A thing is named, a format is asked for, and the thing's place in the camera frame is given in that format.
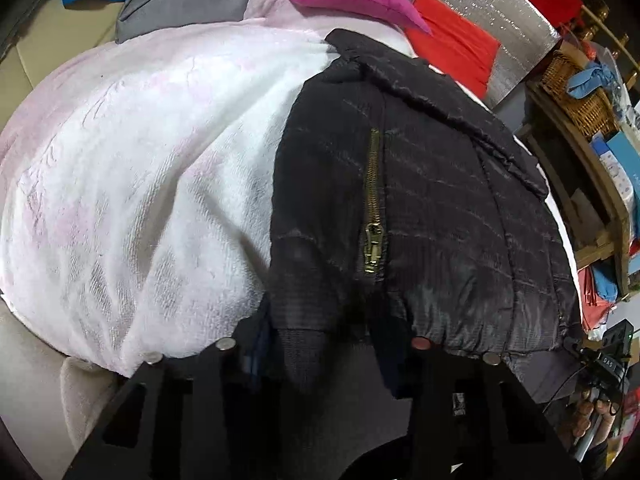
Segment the black puffer jacket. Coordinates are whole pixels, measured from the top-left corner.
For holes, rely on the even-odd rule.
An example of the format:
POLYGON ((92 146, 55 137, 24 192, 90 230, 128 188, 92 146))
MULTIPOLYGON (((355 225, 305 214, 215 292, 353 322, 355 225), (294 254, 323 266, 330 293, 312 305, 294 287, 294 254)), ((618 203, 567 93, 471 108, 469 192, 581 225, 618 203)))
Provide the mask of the black puffer jacket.
POLYGON ((449 77, 337 29, 274 162, 270 314, 299 390, 354 342, 393 380, 422 337, 512 364, 579 325, 536 160, 449 77))

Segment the blue white box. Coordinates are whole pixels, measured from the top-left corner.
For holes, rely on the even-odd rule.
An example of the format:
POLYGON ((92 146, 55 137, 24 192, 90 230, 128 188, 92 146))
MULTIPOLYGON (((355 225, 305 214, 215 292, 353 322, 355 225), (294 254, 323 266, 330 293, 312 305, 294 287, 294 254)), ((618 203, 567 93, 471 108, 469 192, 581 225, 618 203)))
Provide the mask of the blue white box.
POLYGON ((616 191, 633 222, 639 220, 639 154, 623 131, 606 140, 597 132, 590 141, 600 163, 612 179, 616 191))

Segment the wooden shelf unit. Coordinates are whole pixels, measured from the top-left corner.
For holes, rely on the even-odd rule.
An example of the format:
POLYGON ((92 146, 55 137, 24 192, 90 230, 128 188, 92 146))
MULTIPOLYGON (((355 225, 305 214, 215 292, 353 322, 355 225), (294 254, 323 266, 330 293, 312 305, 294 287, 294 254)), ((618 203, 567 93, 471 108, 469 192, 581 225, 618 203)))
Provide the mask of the wooden shelf unit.
POLYGON ((612 266, 618 296, 629 294, 629 214, 586 138, 538 81, 525 86, 526 115, 518 136, 549 179, 578 268, 612 266))

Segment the white pink bed blanket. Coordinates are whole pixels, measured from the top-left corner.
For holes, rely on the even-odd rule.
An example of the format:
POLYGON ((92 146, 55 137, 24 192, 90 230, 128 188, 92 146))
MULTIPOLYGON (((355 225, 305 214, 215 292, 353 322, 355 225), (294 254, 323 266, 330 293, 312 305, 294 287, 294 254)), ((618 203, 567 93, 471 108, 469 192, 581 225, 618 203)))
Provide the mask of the white pink bed blanket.
MULTIPOLYGON (((388 26, 350 31, 417 58, 388 26)), ((202 351, 260 306, 272 323, 274 162, 305 82, 337 57, 330 32, 165 29, 41 81, 1 135, 12 313, 125 376, 151 352, 202 351)))

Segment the light blue cloth in basket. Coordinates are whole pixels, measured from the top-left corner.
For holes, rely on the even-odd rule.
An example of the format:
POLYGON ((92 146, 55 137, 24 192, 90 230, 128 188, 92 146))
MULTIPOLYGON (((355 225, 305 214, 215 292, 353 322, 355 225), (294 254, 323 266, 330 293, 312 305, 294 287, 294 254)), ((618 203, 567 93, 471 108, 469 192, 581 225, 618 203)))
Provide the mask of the light blue cloth in basket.
POLYGON ((565 91, 574 99, 583 99, 598 89, 611 91, 616 76, 605 64, 590 62, 584 70, 567 79, 565 91))

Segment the red orange cushion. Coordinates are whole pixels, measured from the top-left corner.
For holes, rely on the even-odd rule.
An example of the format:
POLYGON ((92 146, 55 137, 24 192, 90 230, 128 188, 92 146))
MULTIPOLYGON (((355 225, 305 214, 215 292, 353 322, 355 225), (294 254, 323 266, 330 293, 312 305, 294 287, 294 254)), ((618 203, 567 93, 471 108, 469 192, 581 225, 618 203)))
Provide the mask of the red orange cushion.
POLYGON ((440 0, 413 6, 431 29, 405 29, 414 53, 484 100, 500 42, 440 0))

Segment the silver insulation foil sheet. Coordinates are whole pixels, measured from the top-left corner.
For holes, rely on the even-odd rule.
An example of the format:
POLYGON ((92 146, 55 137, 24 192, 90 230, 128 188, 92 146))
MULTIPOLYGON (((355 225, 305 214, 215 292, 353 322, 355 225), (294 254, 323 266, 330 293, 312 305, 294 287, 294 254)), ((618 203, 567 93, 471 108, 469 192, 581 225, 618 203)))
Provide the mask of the silver insulation foil sheet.
POLYGON ((500 42, 485 104, 494 108, 556 46, 560 35, 528 0, 440 0, 500 42))

